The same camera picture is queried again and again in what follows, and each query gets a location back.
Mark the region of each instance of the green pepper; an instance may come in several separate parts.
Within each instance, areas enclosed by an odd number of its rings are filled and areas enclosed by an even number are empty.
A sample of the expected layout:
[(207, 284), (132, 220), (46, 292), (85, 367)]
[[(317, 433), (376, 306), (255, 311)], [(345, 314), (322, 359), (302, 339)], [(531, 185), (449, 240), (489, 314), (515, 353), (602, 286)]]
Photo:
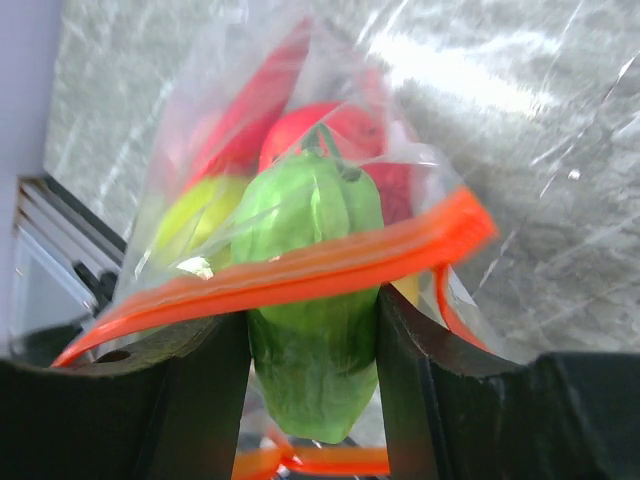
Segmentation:
[[(361, 169), (305, 150), (257, 176), (235, 212), (234, 264), (383, 227)], [(269, 414), (290, 435), (339, 443), (377, 385), (379, 287), (249, 312), (250, 345)]]

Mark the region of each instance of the orange plastic strip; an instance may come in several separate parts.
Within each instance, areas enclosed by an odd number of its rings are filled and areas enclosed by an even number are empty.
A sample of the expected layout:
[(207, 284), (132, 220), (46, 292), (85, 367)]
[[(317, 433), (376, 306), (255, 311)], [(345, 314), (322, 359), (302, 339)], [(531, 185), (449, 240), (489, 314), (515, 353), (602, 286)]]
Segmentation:
[(487, 346), (476, 337), (473, 332), (465, 325), (458, 314), (455, 312), (449, 301), (447, 300), (447, 292), (449, 291), (449, 265), (439, 265), (433, 269), (435, 277), (436, 301), (440, 310), (440, 315), (444, 323), (447, 325), (451, 333), (456, 334), (471, 345), (474, 345), (486, 352), (489, 351)]
[(232, 480), (271, 480), (283, 466), (292, 472), (317, 476), (390, 475), (386, 448), (362, 447), (282, 447), (261, 449), (238, 455)]
[(488, 212), (471, 191), (460, 187), (431, 211), (381, 230), (318, 243), (277, 261), (230, 267), (207, 280), (182, 276), (133, 295), (69, 346), (53, 366), (69, 365), (101, 343), (150, 328), (341, 295), (457, 263), (496, 235)]
[(282, 451), (279, 448), (243, 453), (233, 462), (231, 480), (271, 480), (275, 477)]
[(390, 475), (386, 448), (294, 447), (293, 458), (284, 457), (282, 466), (303, 475), (374, 476)]

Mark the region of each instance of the red apple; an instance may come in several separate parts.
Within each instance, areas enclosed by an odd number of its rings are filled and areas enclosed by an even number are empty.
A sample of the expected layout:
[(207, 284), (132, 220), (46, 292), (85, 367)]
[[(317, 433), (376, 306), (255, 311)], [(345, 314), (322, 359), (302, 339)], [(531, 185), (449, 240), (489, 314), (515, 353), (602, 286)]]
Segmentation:
[[(269, 168), (320, 121), (329, 127), (346, 160), (362, 163), (385, 153), (385, 126), (381, 118), (374, 118), (354, 105), (314, 103), (284, 115), (273, 125), (260, 152), (259, 170)], [(381, 157), (375, 163), (361, 167), (380, 191), (385, 224), (409, 218), (412, 214), (411, 165), (385, 162)]]

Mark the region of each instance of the red bell pepper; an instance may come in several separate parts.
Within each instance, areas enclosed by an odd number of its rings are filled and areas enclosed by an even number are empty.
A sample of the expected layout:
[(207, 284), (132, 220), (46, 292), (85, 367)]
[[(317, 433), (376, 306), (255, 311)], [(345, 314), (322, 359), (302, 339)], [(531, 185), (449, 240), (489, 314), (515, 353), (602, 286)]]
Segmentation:
[(190, 186), (220, 173), (255, 172), (267, 133), (284, 111), (309, 52), (311, 21), (303, 19), (238, 93), (204, 142)]

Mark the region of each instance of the gray marble surface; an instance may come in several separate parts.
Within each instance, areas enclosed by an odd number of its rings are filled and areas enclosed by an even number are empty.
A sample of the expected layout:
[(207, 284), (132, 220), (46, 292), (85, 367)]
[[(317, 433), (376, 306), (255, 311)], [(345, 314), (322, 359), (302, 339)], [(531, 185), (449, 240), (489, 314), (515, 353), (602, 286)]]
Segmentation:
[[(66, 2), (46, 168), (120, 234), (192, 39), (231, 3)], [(513, 356), (640, 350), (638, 2), (313, 3), (499, 223), (457, 271)]]

